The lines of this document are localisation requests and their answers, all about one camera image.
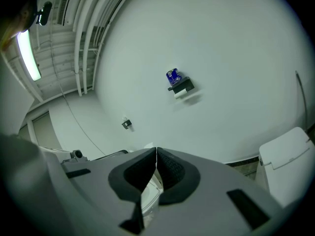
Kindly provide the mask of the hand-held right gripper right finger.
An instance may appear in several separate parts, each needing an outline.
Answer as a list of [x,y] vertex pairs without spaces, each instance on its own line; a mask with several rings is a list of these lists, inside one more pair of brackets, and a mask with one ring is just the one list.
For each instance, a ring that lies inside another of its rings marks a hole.
[[281,212],[262,188],[233,168],[184,152],[157,148],[164,191],[145,236],[267,235]]

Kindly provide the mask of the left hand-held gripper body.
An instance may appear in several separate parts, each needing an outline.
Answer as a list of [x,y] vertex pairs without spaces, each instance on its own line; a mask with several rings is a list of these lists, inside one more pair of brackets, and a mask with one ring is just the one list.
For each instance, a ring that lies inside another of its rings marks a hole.
[[88,158],[85,157],[80,150],[66,151],[64,154],[65,156],[61,164],[83,163],[88,161]]

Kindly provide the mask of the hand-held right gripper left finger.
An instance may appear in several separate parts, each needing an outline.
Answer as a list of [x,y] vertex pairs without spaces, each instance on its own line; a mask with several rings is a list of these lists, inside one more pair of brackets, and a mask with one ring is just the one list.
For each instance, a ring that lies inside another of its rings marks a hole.
[[114,227],[142,233],[141,195],[156,169],[155,147],[61,166],[84,200],[109,216]]

